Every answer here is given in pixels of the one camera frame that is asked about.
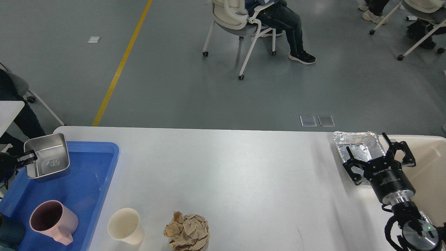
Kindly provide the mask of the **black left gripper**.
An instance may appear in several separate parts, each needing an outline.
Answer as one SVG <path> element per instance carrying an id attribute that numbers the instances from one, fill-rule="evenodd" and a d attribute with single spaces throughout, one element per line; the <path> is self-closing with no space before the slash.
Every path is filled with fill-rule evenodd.
<path id="1" fill-rule="evenodd" d="M 34 150 L 26 151 L 21 155 L 10 155 L 9 153 L 0 153 L 0 181 L 6 182 L 13 175 L 16 175 L 16 170 L 21 169 L 29 164 L 35 163 L 38 159 Z"/>

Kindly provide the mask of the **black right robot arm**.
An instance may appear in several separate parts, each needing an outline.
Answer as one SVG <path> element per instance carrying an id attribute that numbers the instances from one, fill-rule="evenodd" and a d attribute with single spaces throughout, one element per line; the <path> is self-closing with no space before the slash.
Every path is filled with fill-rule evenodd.
<path id="1" fill-rule="evenodd" d="M 416 166 L 416 159 L 405 141 L 378 135 L 336 132 L 333 139 L 343 160 L 343 167 L 355 185 L 373 188 L 382 210 L 392 216 L 384 228 L 387 242 L 396 251 L 441 251 L 445 244 L 445 226 L 433 225 L 411 200 L 416 190 L 403 167 Z"/>

